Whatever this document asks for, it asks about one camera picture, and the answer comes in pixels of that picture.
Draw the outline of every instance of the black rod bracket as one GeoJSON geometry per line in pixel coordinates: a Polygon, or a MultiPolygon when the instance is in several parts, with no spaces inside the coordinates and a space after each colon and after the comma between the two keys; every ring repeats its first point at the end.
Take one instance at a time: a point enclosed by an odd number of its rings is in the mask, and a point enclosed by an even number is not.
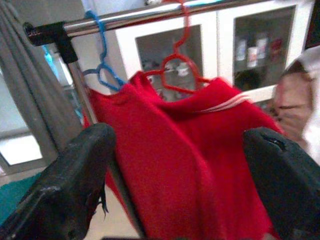
{"type": "Polygon", "coordinates": [[[72,46],[71,38],[67,35],[65,22],[60,21],[52,24],[34,27],[29,22],[23,24],[23,29],[29,41],[34,46],[42,46],[55,43],[65,64],[78,60],[77,54],[72,46]]]}

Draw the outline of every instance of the white cabinet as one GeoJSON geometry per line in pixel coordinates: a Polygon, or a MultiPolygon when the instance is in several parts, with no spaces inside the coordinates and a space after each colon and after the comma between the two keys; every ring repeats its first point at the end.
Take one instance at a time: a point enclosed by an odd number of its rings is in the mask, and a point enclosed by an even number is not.
{"type": "Polygon", "coordinates": [[[254,102],[270,99],[284,69],[303,51],[313,4],[272,0],[219,10],[218,75],[254,102]]]}
{"type": "MultiPolygon", "coordinates": [[[[304,49],[313,4],[269,0],[191,15],[191,34],[181,53],[205,78],[224,77],[254,102],[268,100],[284,69],[304,49]]],[[[138,70],[158,69],[183,27],[184,18],[178,17],[108,32],[111,65],[126,80],[138,70]]],[[[173,61],[167,66],[167,82],[192,82],[191,74],[178,76],[178,65],[173,61]]],[[[153,82],[161,87],[160,80],[153,82]]]]}
{"type": "MultiPolygon", "coordinates": [[[[183,29],[184,17],[177,17],[108,32],[108,40],[117,43],[116,47],[115,44],[112,44],[112,48],[109,47],[109,61],[126,80],[139,70],[159,69],[163,59],[173,53],[173,43],[182,37],[183,29]]],[[[217,76],[216,12],[190,16],[190,36],[179,51],[196,63],[202,76],[217,76]]],[[[166,65],[167,82],[182,88],[193,88],[186,86],[194,83],[191,71],[188,71],[187,76],[182,76],[182,71],[179,71],[181,67],[183,65],[178,60],[172,60],[166,65]]],[[[161,88],[160,80],[153,83],[156,89],[161,88]]]]}

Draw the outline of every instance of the floor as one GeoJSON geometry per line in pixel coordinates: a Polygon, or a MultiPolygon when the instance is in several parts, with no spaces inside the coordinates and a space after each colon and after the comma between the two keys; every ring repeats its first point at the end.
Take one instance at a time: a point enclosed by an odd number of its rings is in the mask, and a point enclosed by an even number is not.
{"type": "MultiPolygon", "coordinates": [[[[43,168],[38,168],[9,176],[0,176],[0,186],[31,177],[42,170],[43,168]]],[[[108,187],[105,187],[105,194],[109,213],[105,215],[101,205],[98,205],[85,240],[100,240],[103,237],[138,238],[138,233],[131,225],[120,202],[108,187]]]]}

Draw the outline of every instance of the red clothing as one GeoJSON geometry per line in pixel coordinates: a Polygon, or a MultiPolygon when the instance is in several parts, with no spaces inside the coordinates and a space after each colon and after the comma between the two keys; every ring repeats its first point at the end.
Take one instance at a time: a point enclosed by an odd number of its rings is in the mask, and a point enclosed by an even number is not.
{"type": "Polygon", "coordinates": [[[115,130],[116,159],[147,236],[225,239],[208,164],[175,124],[131,84],[90,97],[99,122],[115,130]]]}
{"type": "Polygon", "coordinates": [[[219,78],[178,102],[162,101],[141,72],[130,82],[115,95],[93,92],[91,100],[98,120],[115,130],[117,161],[147,236],[261,240],[272,224],[247,166],[243,132],[278,130],[273,120],[247,101],[211,111],[239,94],[219,78]]]}

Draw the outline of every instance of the teal towel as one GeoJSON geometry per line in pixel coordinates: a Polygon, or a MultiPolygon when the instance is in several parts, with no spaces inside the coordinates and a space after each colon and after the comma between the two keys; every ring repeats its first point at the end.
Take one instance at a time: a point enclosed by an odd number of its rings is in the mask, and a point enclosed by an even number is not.
{"type": "Polygon", "coordinates": [[[41,173],[38,173],[37,175],[20,181],[13,181],[0,187],[0,225],[16,209],[22,197],[40,175],[41,173]]]}

